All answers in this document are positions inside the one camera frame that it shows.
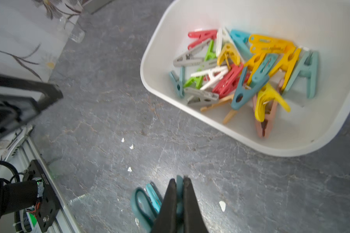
white debris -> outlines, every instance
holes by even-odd
[[[224,212],[225,211],[225,202],[224,201],[220,201],[219,205],[221,206],[222,211]]]

floral curtain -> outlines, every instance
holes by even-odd
[[[0,0],[0,73],[47,82],[81,11],[78,0]]]

marble countertop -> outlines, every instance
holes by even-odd
[[[350,115],[322,149],[276,158],[144,88],[141,58],[170,2],[115,0],[84,13],[84,41],[69,41],[53,70],[64,99],[32,137],[82,231],[144,232],[131,192],[154,181],[164,194],[179,174],[191,178],[210,233],[350,233]]]

white container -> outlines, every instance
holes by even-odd
[[[179,74],[172,62],[193,41],[188,32],[222,26],[292,40],[320,53],[315,98],[306,98],[306,80],[299,78],[285,96],[291,112],[279,107],[267,139],[257,136],[251,101],[223,125],[230,105],[201,113],[173,89],[168,72]],[[195,69],[186,68],[186,77]],[[149,42],[140,75],[154,95],[257,151],[273,156],[307,154],[334,138],[350,112],[350,0],[175,0]]]

teal clothespin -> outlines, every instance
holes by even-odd
[[[261,79],[264,79],[268,72],[274,66],[277,58],[279,57],[276,53],[267,54],[266,58],[262,61],[261,65],[258,67],[257,71],[254,72],[252,77],[252,82],[250,86],[255,86]]]
[[[132,212],[139,219],[140,225],[149,233],[158,215],[149,197],[142,188],[137,188],[132,192],[130,203]]]
[[[250,100],[259,90],[261,90],[262,87],[266,85],[266,83],[270,79],[269,76],[266,75],[257,83],[251,83],[250,89],[245,89],[243,84],[246,79],[246,73],[247,73],[247,67],[245,67],[241,72],[237,89],[235,91],[235,95],[233,96],[233,100],[231,102],[231,107],[234,110],[239,110],[244,104],[246,104],[247,101]]]
[[[292,87],[298,76],[307,78],[307,98],[312,99],[316,93],[317,77],[318,77],[319,52],[306,51],[297,63],[292,75],[283,91],[286,94]]]
[[[169,73],[172,84],[175,87],[175,92],[180,98],[184,98],[184,82],[185,78],[185,68],[184,66],[180,67],[180,76],[179,81],[176,81],[172,72]]]
[[[229,34],[235,43],[238,51],[240,52],[241,56],[244,58],[245,61],[249,61],[250,58],[252,58],[252,53],[250,52],[250,49],[247,47],[246,43],[249,40],[250,34],[240,32],[238,30],[232,30]]]
[[[149,195],[149,198],[152,202],[152,205],[154,209],[157,211],[157,214],[159,213],[159,210],[161,209],[162,202],[159,199],[156,191],[154,190],[153,186],[149,183],[145,186],[147,193]]]

